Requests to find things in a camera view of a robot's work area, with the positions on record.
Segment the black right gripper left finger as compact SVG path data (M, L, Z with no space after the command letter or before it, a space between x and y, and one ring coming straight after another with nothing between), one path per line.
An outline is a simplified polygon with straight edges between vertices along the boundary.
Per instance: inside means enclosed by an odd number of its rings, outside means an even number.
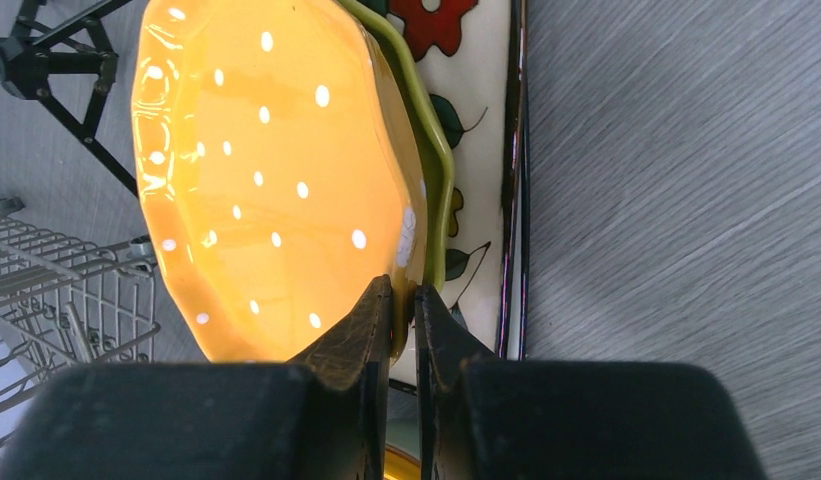
M0 479L379 479L392 286L283 363L87 364L48 382Z

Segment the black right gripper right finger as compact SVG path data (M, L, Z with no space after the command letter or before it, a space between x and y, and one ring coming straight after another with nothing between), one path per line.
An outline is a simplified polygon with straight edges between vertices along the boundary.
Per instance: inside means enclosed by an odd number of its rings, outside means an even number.
M719 380L694 365L512 361L416 294L425 479L762 479Z

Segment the orange polka dot plate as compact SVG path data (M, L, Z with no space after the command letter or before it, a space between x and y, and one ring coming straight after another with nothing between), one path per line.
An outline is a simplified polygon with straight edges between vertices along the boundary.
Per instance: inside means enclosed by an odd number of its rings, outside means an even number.
M422 164L396 79L345 7L150 2L131 115L163 280L208 360L290 359L384 275L401 354Z

